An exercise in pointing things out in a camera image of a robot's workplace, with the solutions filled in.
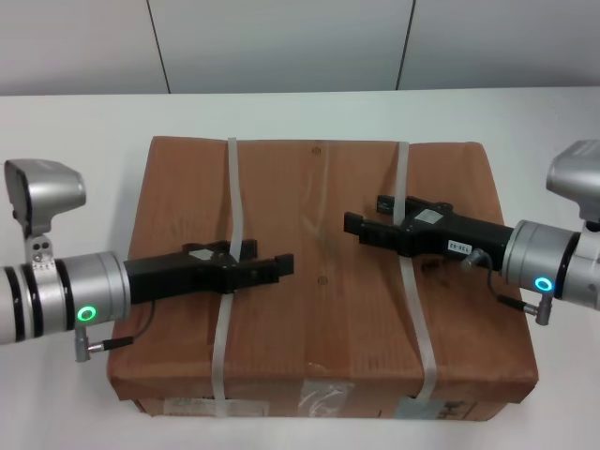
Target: white table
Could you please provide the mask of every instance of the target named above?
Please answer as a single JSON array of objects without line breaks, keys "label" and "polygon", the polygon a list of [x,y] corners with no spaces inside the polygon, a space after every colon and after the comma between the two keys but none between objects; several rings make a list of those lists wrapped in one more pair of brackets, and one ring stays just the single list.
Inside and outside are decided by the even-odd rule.
[{"label": "white table", "polygon": [[[578,210],[546,192],[546,172],[573,141],[600,137],[600,88],[0,98],[0,159],[57,159],[85,178],[87,205],[53,222],[61,256],[107,248],[125,256],[154,135],[477,141],[508,225],[527,218],[575,230]],[[0,265],[22,261],[3,187],[0,233]],[[528,292],[525,299],[537,300]],[[531,329],[540,382],[486,423],[150,418],[117,401],[106,354],[76,364],[71,334],[44,337],[0,349],[0,446],[598,448],[600,313],[556,302],[550,326]],[[91,335],[109,332],[101,325]]]}]

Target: white wall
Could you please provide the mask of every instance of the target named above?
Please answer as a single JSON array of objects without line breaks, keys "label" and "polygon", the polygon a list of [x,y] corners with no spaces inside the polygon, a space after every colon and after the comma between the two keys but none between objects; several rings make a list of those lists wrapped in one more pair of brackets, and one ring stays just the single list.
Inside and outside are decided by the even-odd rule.
[{"label": "white wall", "polygon": [[394,89],[411,0],[151,0],[174,93]]},{"label": "white wall", "polygon": [[0,95],[166,92],[145,1],[0,2]]},{"label": "white wall", "polygon": [[417,0],[401,89],[600,84],[598,0]]}]

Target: plastic strap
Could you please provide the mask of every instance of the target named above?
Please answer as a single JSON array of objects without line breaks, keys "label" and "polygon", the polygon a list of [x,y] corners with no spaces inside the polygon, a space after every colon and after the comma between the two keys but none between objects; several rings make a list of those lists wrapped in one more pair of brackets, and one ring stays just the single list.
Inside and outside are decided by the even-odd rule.
[{"label": "plastic strap", "polygon": [[[396,191],[394,196],[394,225],[400,225],[404,220],[406,202],[406,184],[407,171],[409,163],[409,149],[407,142],[398,143],[397,169],[396,169]],[[416,341],[421,353],[421,361],[423,363],[423,387],[421,392],[416,396],[417,400],[428,400],[433,392],[435,383],[438,378],[438,367],[435,364],[435,355],[433,354],[433,346],[429,337],[428,325],[425,322],[425,315],[419,298],[419,291],[414,278],[413,260],[400,256],[400,272],[402,273],[402,281],[404,283],[404,293],[406,297],[406,305],[411,314],[412,326],[416,334]]]},{"label": "plastic strap", "polygon": [[[242,208],[242,196],[240,195],[237,140],[235,138],[230,138],[227,141],[227,149],[229,160],[229,191],[232,197],[233,222],[232,240],[229,252],[236,261],[239,261],[240,252],[242,250],[242,239],[244,238],[244,209]],[[213,346],[211,381],[213,384],[213,396],[215,397],[215,415],[217,417],[227,417],[223,368],[225,365],[225,350],[227,347],[229,322],[232,316],[232,302],[232,293],[225,293],[221,296],[221,303],[218,309],[217,330],[215,332],[215,344]]]}]

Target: green led ring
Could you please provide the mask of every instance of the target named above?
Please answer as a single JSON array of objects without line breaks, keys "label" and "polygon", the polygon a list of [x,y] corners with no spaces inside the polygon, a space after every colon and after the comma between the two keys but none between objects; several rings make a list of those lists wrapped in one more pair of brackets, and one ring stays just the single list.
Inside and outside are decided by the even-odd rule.
[{"label": "green led ring", "polygon": [[77,319],[82,322],[89,322],[96,317],[96,309],[94,307],[82,307],[77,312]]}]

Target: cardboard box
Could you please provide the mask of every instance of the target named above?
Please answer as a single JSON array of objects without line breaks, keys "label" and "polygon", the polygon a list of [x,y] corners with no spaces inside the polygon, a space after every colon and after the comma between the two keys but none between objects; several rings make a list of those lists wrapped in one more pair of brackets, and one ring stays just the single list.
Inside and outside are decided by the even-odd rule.
[{"label": "cardboard box", "polygon": [[[537,368],[524,314],[495,301],[483,269],[414,259],[438,366],[428,407],[408,413],[423,369],[393,251],[359,245],[344,213],[389,220],[377,195],[394,193],[396,142],[238,142],[245,238],[259,257],[293,253],[279,284],[235,294],[225,357],[230,415],[487,420],[534,388]],[[227,143],[153,140],[130,257],[178,251],[232,233]],[[407,190],[459,214],[503,223],[483,147],[411,145]],[[500,293],[519,297],[495,277]],[[212,415],[218,294],[157,302],[135,345],[111,352],[108,375],[141,411]],[[113,336],[134,334],[150,306],[133,307]]]}]

